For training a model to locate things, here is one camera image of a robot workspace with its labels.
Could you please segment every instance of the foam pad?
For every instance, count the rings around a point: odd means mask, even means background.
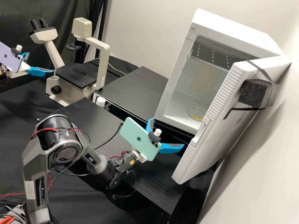
[[[274,86],[260,79],[249,79],[243,82],[238,102],[254,108],[265,108],[268,105]]]

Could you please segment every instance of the gray robotic arm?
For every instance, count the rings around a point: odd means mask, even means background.
[[[108,189],[115,188],[126,175],[126,170],[137,164],[136,155],[130,151],[123,154],[122,163],[112,164],[105,155],[91,148],[87,138],[66,116],[48,116],[36,125],[22,154],[26,192],[24,210],[29,224],[50,223],[47,173],[61,165],[67,167],[79,158]]]

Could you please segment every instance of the white bottle cap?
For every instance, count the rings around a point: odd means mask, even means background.
[[[16,50],[21,51],[22,50],[22,46],[21,45],[17,45]]]
[[[96,105],[98,105],[98,106],[100,106],[100,107],[103,107],[103,106],[105,106],[105,102],[106,102],[105,98],[99,96],[99,97],[97,98]]]
[[[157,136],[157,137],[159,137],[161,133],[162,133],[161,129],[158,129],[158,128],[157,128],[157,129],[155,130],[155,132],[154,132],[154,135]]]

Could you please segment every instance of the white wall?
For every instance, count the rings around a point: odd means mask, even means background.
[[[271,33],[283,46],[295,1],[110,0],[103,40],[111,55],[169,77],[197,8]]]
[[[299,9],[298,1],[284,3]],[[281,33],[293,63],[275,104],[258,113],[220,169],[200,224],[299,222],[299,17],[288,14],[281,23],[269,34]]]

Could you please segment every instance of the black platform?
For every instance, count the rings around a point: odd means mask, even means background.
[[[96,93],[147,122],[155,115],[167,81],[167,78],[148,68],[140,67]]]
[[[56,69],[56,75],[79,89],[93,85],[97,81],[98,66],[91,62],[73,63]]]
[[[61,108],[55,114],[66,115],[78,128],[86,131],[93,147],[109,139],[123,122],[86,98]],[[111,157],[130,149],[131,145],[118,133],[109,143],[98,149],[98,152]],[[187,183],[178,185],[171,178],[179,160],[180,157],[175,154],[158,154],[153,162],[145,162],[133,169],[137,176],[137,191],[169,214],[174,211],[187,186]],[[133,178],[128,178],[127,181],[134,185]]]

